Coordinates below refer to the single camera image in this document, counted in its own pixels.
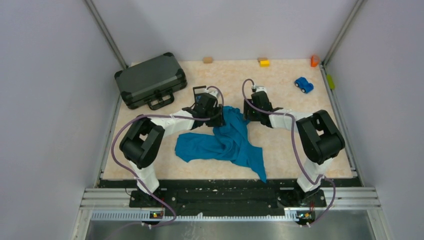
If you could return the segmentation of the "blue t-shirt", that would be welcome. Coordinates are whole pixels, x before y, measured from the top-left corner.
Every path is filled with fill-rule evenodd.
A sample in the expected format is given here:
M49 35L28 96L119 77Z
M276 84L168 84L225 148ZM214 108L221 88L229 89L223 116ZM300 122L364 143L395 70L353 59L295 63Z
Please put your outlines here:
M175 154L185 162L215 159L230 161L237 166L250 168L266 183L267 174L263 149L249 141L248 124L239 108L223 107L225 125L213 128L213 134L184 133L176 141Z

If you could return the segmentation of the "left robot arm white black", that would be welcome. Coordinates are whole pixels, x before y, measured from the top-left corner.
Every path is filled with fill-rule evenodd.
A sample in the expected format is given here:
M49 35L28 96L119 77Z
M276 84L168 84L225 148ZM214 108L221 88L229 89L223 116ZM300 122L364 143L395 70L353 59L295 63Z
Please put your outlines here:
M149 207L160 202L157 191L159 181L153 162L165 137L192 131L202 126L210 128L225 125L223 108L224 96L216 86L193 88L192 106L169 114L141 114L126 124L119 133L125 132L119 143L119 150L129 161L129 172L137 180L141 200Z

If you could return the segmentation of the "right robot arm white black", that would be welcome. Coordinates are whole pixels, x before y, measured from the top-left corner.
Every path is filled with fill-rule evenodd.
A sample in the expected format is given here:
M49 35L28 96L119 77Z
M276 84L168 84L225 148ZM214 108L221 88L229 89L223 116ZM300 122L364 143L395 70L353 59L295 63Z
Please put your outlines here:
M272 129L290 131L294 156L301 170L287 199L307 206L319 191L321 181L335 157L346 146L344 137L326 110L314 113L273 108L265 91L244 100L245 119Z

